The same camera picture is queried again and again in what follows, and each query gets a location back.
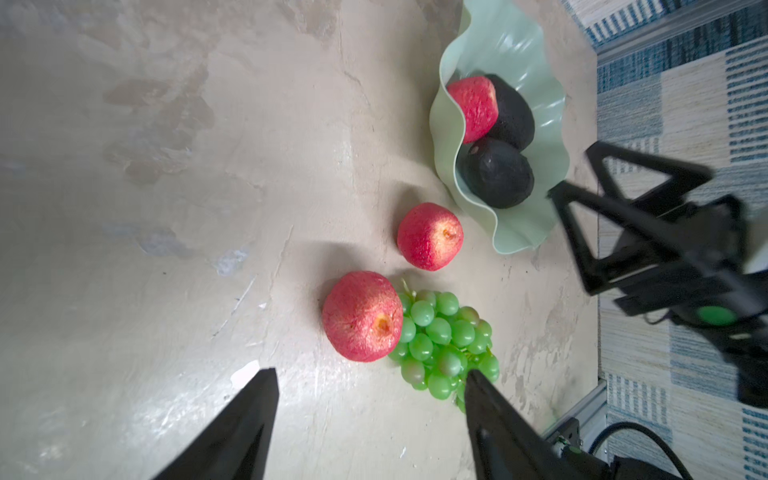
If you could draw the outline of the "green fake grape bunch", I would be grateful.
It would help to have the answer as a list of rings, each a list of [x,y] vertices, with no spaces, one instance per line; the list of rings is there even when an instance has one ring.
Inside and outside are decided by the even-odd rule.
[[[448,291],[413,290],[402,282],[396,293],[404,319],[388,358],[411,388],[451,401],[464,412],[469,373],[477,370],[490,382],[500,376],[491,324]]]

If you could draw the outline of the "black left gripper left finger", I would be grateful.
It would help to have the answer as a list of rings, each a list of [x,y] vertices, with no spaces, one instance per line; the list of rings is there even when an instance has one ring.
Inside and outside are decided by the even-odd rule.
[[[262,479],[279,400],[277,372],[260,370],[158,479]]]

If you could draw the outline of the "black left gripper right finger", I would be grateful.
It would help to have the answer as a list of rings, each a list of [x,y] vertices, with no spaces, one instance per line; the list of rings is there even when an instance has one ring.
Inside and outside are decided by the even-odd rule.
[[[557,457],[478,370],[466,379],[465,413],[478,479],[582,479]]]

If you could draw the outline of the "red fake peach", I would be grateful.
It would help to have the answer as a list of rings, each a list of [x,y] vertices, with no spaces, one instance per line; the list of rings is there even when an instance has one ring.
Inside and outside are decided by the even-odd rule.
[[[464,231],[458,217],[431,202],[412,208],[400,222],[396,243],[403,257],[414,267],[437,271],[459,253]]]
[[[465,119],[464,144],[480,140],[496,124],[499,108],[496,90],[490,79],[475,76],[458,80],[447,86],[447,92]]]
[[[328,340],[344,358],[374,362],[395,349],[403,305],[392,283],[373,271],[353,271],[333,286],[322,308]]]

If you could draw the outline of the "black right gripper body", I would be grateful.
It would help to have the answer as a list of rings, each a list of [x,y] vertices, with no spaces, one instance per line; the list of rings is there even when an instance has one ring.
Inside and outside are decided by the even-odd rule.
[[[746,207],[732,195],[688,202],[661,219],[690,245],[674,249],[630,231],[613,249],[627,273],[617,307],[627,316],[665,310],[675,323],[727,336],[767,334],[767,269],[746,271]]]

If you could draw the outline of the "dark avocado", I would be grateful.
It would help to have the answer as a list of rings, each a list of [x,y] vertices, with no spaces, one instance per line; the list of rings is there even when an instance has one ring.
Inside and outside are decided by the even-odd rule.
[[[535,185],[528,159],[512,145],[492,138],[475,142],[457,160],[457,171],[475,196],[497,209],[522,203]]]
[[[507,82],[495,74],[488,74],[495,88],[498,119],[487,137],[503,141],[519,151],[525,150],[535,136],[533,113],[525,99]]]

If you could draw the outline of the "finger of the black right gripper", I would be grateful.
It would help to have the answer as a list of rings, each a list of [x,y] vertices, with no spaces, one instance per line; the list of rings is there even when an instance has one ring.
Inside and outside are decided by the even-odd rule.
[[[714,178],[704,165],[597,141],[585,152],[604,195],[641,210],[673,210]]]
[[[628,278],[666,259],[661,222],[628,203],[600,196],[568,181],[548,193],[565,231],[572,257],[585,291],[595,296],[623,287]],[[629,243],[613,254],[600,254],[597,224],[584,226],[590,219],[605,218],[629,236]]]

